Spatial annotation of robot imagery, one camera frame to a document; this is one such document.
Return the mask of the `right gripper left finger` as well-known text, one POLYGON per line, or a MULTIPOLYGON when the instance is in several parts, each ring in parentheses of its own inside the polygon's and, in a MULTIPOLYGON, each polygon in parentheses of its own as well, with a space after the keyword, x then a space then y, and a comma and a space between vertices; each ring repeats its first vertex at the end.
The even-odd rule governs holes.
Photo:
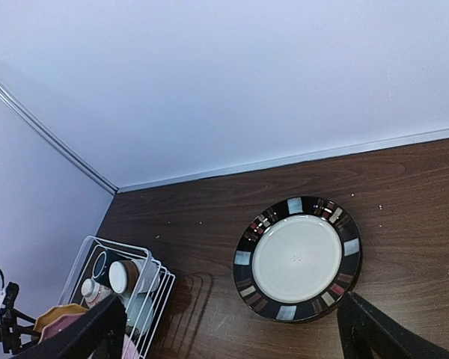
POLYGON ((109 296, 55 336, 15 358, 121 358, 127 316, 116 296, 109 296))

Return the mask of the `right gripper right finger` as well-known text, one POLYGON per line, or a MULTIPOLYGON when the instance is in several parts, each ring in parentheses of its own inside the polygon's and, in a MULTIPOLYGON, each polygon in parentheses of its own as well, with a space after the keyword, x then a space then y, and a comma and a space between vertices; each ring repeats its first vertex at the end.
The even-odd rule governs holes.
POLYGON ((353 292, 337 309, 345 358, 449 358, 449 351, 405 329, 353 292))

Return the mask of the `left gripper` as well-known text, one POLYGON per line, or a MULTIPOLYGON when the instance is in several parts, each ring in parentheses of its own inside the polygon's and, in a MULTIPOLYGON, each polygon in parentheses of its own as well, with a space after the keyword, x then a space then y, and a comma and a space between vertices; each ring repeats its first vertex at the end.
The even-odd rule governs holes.
POLYGON ((0 318, 0 343, 5 354, 17 355, 37 345, 36 320, 18 310, 7 310, 0 318))

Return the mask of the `dark pink polka dot plate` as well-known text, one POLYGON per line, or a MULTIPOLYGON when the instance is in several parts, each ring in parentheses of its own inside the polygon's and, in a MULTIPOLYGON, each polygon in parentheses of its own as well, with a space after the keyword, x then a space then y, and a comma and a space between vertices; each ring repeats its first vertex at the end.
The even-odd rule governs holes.
POLYGON ((38 343, 41 344, 56 337, 65 338, 67 343, 78 342, 90 322, 90 319, 82 314, 63 315, 43 328, 38 343))

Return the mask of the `yellow polka dot plate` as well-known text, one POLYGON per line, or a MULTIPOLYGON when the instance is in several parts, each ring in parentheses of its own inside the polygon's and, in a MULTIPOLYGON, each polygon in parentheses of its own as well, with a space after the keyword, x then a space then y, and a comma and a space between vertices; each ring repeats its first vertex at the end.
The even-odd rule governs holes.
POLYGON ((87 308, 76 303, 54 306, 37 318, 34 324, 34 331, 41 333, 48 324, 54 322, 63 315, 82 314, 87 311, 87 308))

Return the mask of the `black rimmed cream plate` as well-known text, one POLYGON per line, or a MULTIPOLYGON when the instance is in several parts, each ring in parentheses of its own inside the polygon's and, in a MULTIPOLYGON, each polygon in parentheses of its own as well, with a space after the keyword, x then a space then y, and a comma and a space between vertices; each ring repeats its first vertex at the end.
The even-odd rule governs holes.
POLYGON ((242 233, 233 281, 243 302, 276 322, 310 322, 335 310, 358 281, 361 235, 340 204, 292 197, 259 213, 242 233))

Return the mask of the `light pink plate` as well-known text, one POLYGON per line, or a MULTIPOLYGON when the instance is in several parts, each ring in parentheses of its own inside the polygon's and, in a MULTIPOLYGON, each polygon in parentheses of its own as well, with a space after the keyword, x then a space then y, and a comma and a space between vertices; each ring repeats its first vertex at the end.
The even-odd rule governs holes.
POLYGON ((122 359, 139 359, 140 354, 132 339, 125 334, 123 339, 122 359))

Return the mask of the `white bowl red pattern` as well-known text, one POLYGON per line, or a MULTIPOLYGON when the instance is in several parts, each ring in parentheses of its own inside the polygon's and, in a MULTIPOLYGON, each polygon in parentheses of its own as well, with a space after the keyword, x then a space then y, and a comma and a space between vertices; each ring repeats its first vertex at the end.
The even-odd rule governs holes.
POLYGON ((99 304, 104 298, 113 294, 107 286, 96 282, 93 278, 87 278, 81 286, 81 294, 88 308, 99 304))

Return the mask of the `light blue bowl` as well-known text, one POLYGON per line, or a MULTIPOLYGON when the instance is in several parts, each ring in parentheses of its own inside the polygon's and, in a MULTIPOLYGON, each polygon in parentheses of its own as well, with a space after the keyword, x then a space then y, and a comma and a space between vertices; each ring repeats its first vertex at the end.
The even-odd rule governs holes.
POLYGON ((126 309, 126 334, 133 339, 139 339, 148 332, 153 322, 154 309, 152 298, 149 295, 140 293, 131 304, 129 304, 129 296, 119 295, 118 298, 126 309))

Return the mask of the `white and brown cup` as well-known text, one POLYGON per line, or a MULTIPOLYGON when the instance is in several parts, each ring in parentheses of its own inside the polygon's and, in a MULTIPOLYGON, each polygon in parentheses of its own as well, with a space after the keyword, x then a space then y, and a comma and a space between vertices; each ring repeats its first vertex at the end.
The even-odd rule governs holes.
POLYGON ((160 284, 158 266, 152 260, 119 260, 109 268, 109 283, 119 295, 154 292, 160 284))

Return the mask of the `dark green mug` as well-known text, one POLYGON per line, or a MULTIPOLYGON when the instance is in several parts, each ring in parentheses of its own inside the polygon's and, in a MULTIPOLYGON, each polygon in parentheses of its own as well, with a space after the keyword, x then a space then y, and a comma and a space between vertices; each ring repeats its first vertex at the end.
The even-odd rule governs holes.
POLYGON ((121 260, 126 260, 126 257, 108 249, 103 250, 94 262, 91 278, 98 284, 110 288, 109 269, 113 262, 121 260))

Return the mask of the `left aluminium frame post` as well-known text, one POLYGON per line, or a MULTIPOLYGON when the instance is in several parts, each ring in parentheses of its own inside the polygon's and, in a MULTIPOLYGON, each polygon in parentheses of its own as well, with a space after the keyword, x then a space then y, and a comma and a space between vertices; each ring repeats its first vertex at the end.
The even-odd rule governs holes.
POLYGON ((118 193, 118 187, 116 185, 89 165, 78 153, 72 150, 48 127, 38 120, 1 82, 0 100, 51 148, 82 172, 87 178, 112 195, 118 193))

